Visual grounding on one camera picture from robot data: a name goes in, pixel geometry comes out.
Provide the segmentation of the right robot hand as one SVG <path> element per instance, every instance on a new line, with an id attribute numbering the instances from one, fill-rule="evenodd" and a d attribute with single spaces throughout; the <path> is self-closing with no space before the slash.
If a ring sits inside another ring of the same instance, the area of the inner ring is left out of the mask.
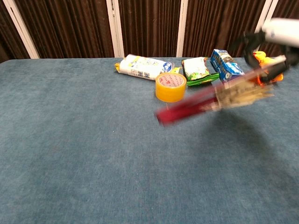
<path id="1" fill-rule="evenodd" d="M 256 77 L 256 81 L 261 84 L 269 84 L 278 75 L 299 64 L 299 37 L 296 34 L 297 32 L 284 30 L 260 30 L 257 33 L 244 33 L 229 46 L 228 50 L 232 51 L 238 48 L 239 45 L 244 44 L 243 54 L 246 63 L 253 69 L 261 71 Z M 274 65 L 267 65 L 266 69 L 261 69 L 258 60 L 253 56 L 253 52 L 264 42 L 280 45 L 285 60 Z"/>

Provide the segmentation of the red ribbed paper folding fan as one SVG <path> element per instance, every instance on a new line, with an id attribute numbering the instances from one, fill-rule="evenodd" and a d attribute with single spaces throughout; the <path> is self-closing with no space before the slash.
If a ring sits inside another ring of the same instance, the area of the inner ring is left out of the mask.
<path id="1" fill-rule="evenodd" d="M 205 111 L 246 106 L 263 98 L 271 97 L 272 86 L 260 86 L 252 80 L 261 74 L 279 75 L 288 68 L 285 56 L 278 56 L 274 62 L 247 72 L 224 84 L 217 83 L 205 87 L 181 102 L 156 112 L 157 120 L 162 125 L 172 124 L 189 116 Z"/>

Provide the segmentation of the yellow rubber chicken toy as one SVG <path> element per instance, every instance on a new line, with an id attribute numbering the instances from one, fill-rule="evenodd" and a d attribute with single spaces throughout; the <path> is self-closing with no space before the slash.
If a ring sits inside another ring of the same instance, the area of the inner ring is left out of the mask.
<path id="1" fill-rule="evenodd" d="M 255 51 L 253 52 L 253 56 L 258 61 L 259 67 L 261 68 L 265 67 L 268 64 L 272 64 L 276 62 L 276 58 L 268 57 L 266 53 L 263 51 Z M 276 77 L 270 77 L 270 78 L 269 78 L 269 74 L 270 72 L 268 70 L 265 70 L 261 75 L 258 75 L 254 79 L 251 79 L 251 82 L 256 85 L 263 86 L 268 82 L 270 83 L 281 82 L 284 79 L 283 73 L 280 73 Z"/>

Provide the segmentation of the blue carton box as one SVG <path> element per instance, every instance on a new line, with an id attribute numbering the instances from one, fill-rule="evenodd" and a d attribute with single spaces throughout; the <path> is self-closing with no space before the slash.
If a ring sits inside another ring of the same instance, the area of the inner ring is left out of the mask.
<path id="1" fill-rule="evenodd" d="M 223 83 L 244 75 L 238 63 L 226 50 L 214 49 L 210 57 L 210 63 L 214 70 L 219 73 L 219 78 Z"/>

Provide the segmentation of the green snack bag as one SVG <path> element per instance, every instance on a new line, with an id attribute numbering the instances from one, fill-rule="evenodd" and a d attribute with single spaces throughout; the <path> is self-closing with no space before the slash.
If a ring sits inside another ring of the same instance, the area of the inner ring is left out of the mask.
<path id="1" fill-rule="evenodd" d="M 199 86 L 219 79 L 218 72 L 211 73 L 206 65 L 207 57 L 189 58 L 182 61 L 187 86 Z"/>

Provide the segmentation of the yellow adhesive tape roll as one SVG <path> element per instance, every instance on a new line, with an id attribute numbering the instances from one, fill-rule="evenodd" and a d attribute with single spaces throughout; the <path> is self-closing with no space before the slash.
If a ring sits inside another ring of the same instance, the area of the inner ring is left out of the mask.
<path id="1" fill-rule="evenodd" d="M 162 73 L 156 77 L 156 97 L 167 103 L 175 103 L 183 99 L 186 78 L 179 73 Z"/>

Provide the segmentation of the white printed plastic package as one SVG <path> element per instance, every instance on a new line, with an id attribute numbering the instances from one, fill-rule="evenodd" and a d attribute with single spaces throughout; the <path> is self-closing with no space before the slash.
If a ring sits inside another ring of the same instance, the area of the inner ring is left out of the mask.
<path id="1" fill-rule="evenodd" d="M 127 55 L 114 65 L 118 73 L 155 81 L 162 73 L 179 73 L 180 67 L 174 63 L 149 57 Z"/>

